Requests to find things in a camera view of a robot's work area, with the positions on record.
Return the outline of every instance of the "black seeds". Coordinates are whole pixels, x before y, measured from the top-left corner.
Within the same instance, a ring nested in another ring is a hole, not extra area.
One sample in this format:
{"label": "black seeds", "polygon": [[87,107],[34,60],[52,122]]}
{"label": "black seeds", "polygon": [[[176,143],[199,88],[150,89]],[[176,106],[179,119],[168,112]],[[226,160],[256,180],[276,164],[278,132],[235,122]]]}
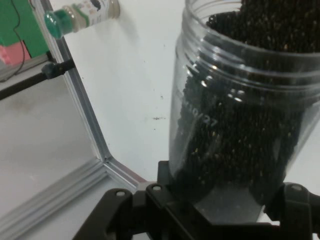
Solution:
{"label": "black seeds", "polygon": [[[212,15],[207,25],[267,50],[320,52],[319,0],[242,0],[239,12]],[[274,69],[274,64],[268,60],[257,63],[264,70]],[[315,101],[304,102],[305,92],[252,88],[201,64],[189,71],[170,150],[173,188],[194,203],[206,198],[209,207],[205,212],[215,207],[211,203],[219,197],[211,194],[213,190],[248,190],[254,201],[266,204],[284,180],[308,126],[319,117],[319,107],[313,106]],[[263,80],[268,84],[278,81],[273,77]]]}
{"label": "black seeds", "polygon": [[243,0],[239,12],[213,15],[207,25],[255,47],[291,53],[320,52],[319,0]]}

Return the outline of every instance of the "clear plastic jar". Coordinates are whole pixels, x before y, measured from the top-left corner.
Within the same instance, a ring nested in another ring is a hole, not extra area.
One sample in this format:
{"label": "clear plastic jar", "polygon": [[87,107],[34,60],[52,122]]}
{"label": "clear plastic jar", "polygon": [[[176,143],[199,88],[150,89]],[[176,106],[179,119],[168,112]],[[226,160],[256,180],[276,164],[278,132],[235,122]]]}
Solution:
{"label": "clear plastic jar", "polygon": [[173,191],[213,223],[255,222],[320,118],[320,53],[268,51],[208,28],[240,0],[186,0],[176,45]]}

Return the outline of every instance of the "black cable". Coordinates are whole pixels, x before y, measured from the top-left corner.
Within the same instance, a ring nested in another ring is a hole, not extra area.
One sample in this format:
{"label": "black cable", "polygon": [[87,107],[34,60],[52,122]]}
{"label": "black cable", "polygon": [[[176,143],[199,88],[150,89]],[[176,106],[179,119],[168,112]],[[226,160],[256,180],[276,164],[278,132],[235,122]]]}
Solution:
{"label": "black cable", "polygon": [[17,7],[16,7],[16,5],[15,5],[15,3],[14,3],[14,0],[11,0],[11,4],[12,4],[12,6],[13,6],[15,12],[16,12],[16,15],[17,15],[17,17],[18,17],[18,23],[17,23],[17,25],[13,28],[13,31],[14,31],[14,33],[16,34],[17,38],[18,38],[19,41],[20,41],[21,48],[22,48],[23,58],[22,58],[22,63],[20,64],[19,68],[18,68],[11,76],[7,77],[6,79],[0,80],[0,83],[4,83],[4,82],[8,81],[9,79],[11,79],[13,76],[17,75],[17,74],[20,72],[20,70],[22,69],[22,67],[24,66],[25,60],[26,60],[25,48],[24,48],[23,42],[22,42],[22,40],[21,40],[21,37],[19,36],[19,34],[18,34],[18,32],[17,32],[17,28],[20,26],[20,22],[21,22],[20,14],[19,14],[18,9],[17,9]]}
{"label": "black cable", "polygon": [[36,10],[36,7],[32,4],[32,0],[29,0],[29,4],[33,8],[33,10]]}
{"label": "black cable", "polygon": [[48,63],[37,75],[31,76],[23,81],[17,82],[7,88],[0,90],[0,101],[17,94],[25,89],[28,89],[36,84],[39,84],[47,79],[54,79],[65,74],[70,69],[75,67],[73,59],[69,59],[62,63]]}

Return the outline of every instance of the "white surface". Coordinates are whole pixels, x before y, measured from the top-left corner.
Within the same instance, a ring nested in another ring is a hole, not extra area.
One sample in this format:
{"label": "white surface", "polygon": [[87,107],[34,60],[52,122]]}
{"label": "white surface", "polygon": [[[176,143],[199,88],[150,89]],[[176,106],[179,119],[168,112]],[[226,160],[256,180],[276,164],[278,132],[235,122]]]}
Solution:
{"label": "white surface", "polygon": [[106,178],[18,240],[71,240],[105,192],[123,187]]}
{"label": "white surface", "polygon": [[0,101],[0,217],[94,157],[64,78]]}
{"label": "white surface", "polygon": [[[75,0],[51,0],[59,9]],[[184,0],[119,0],[120,17],[65,37],[111,154],[154,181],[168,160]]]}

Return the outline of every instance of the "black clamp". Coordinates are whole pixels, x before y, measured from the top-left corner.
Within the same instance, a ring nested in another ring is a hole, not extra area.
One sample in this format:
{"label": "black clamp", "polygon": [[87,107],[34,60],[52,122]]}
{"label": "black clamp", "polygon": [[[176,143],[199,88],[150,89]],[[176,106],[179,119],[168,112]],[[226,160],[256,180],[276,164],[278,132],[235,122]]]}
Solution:
{"label": "black clamp", "polygon": [[[167,178],[158,174],[158,182],[161,179]],[[285,183],[265,212],[280,225],[211,224],[193,205],[176,198],[169,185],[154,183],[134,195],[112,189],[74,240],[131,240],[140,233],[147,233],[151,240],[312,240],[313,233],[320,233],[320,197],[301,185]]]}

